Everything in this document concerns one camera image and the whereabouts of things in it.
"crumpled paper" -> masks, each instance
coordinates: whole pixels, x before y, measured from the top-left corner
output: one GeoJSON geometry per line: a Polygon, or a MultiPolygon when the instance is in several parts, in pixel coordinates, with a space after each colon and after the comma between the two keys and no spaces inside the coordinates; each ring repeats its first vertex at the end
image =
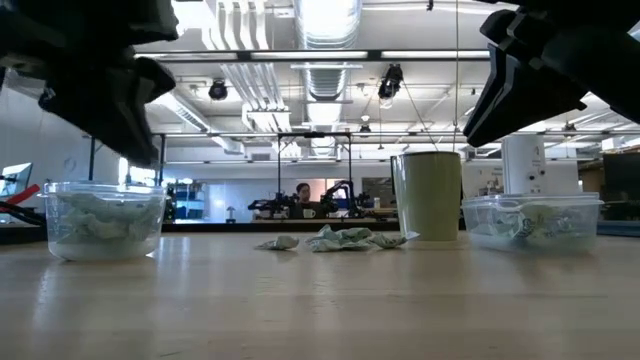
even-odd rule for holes
{"type": "Polygon", "coordinates": [[[275,240],[267,241],[264,244],[260,244],[256,246],[255,249],[283,251],[283,250],[289,250],[289,249],[295,248],[296,246],[298,246],[299,242],[300,242],[299,239],[296,239],[292,236],[280,235],[275,240]]]}
{"type": "Polygon", "coordinates": [[[417,238],[418,236],[420,236],[420,234],[414,231],[408,232],[406,237],[387,237],[382,233],[375,233],[368,240],[369,242],[374,243],[383,249],[395,249],[398,246],[403,245],[414,238],[417,238]]]}
{"type": "Polygon", "coordinates": [[[367,228],[333,231],[331,226],[325,225],[316,236],[307,239],[305,243],[312,252],[367,251],[371,248],[368,238],[372,234],[367,228]]]}
{"type": "Polygon", "coordinates": [[[112,241],[145,241],[159,231],[162,221],[162,199],[108,201],[93,194],[57,195],[71,206],[61,221],[72,231],[61,243],[112,241]]]}
{"type": "Polygon", "coordinates": [[[585,236],[588,221],[580,211],[524,204],[517,211],[494,210],[489,221],[470,230],[486,235],[484,244],[508,250],[547,251],[588,248],[595,236],[585,236]]]}

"red object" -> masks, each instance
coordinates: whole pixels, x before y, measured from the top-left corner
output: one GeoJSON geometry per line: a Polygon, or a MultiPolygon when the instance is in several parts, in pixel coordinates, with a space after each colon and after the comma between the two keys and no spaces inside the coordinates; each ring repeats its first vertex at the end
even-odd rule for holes
{"type": "MultiPolygon", "coordinates": [[[[23,201],[27,200],[28,198],[32,197],[38,191],[40,191],[40,186],[38,186],[37,184],[34,184],[34,185],[29,186],[25,191],[21,192],[20,194],[13,195],[9,199],[7,199],[7,201],[5,201],[5,202],[7,204],[11,204],[11,205],[18,205],[21,202],[23,202],[23,201]]],[[[3,208],[0,208],[0,213],[2,213],[2,212],[7,212],[7,210],[3,209],[3,208]]]]}

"computer monitor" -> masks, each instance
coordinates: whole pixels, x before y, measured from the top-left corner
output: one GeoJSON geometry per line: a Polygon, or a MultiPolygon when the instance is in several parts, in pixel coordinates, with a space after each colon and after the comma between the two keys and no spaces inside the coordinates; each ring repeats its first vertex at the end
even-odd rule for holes
{"type": "Polygon", "coordinates": [[[0,198],[19,194],[27,189],[31,163],[7,166],[0,176],[0,198]]]}

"paper cup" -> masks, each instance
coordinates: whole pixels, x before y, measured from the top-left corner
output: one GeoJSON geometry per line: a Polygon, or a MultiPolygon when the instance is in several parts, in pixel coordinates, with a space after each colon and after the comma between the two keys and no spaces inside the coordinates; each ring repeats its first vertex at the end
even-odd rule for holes
{"type": "Polygon", "coordinates": [[[422,241],[456,241],[462,171],[455,152],[419,152],[391,159],[403,236],[422,241]]]}

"white cylinder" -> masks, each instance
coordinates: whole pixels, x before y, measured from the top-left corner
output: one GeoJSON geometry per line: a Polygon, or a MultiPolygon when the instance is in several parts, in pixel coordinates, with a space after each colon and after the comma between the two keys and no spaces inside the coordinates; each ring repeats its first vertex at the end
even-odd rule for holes
{"type": "Polygon", "coordinates": [[[504,188],[507,194],[547,192],[544,139],[540,135],[513,135],[502,141],[504,188]]]}

